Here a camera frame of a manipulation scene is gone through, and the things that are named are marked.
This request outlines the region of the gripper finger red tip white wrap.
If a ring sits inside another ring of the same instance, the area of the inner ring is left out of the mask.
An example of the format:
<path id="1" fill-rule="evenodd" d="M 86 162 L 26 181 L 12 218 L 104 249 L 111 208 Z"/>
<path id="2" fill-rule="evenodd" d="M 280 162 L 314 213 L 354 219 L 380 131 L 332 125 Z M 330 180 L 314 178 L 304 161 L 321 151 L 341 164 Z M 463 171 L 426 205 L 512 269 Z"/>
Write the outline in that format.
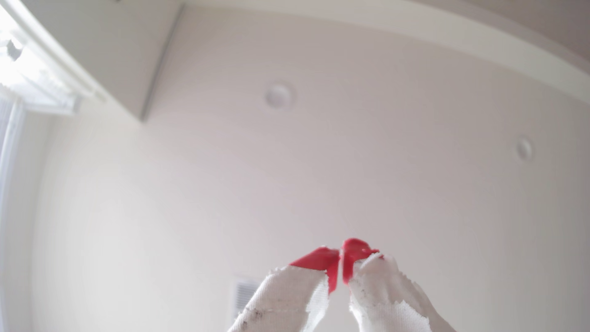
<path id="1" fill-rule="evenodd" d="M 228 331 L 314 331 L 336 289 L 340 252 L 318 247 L 272 270 Z"/>
<path id="2" fill-rule="evenodd" d="M 343 242 L 341 257 L 359 331 L 455 331 L 392 256 L 350 238 Z"/>

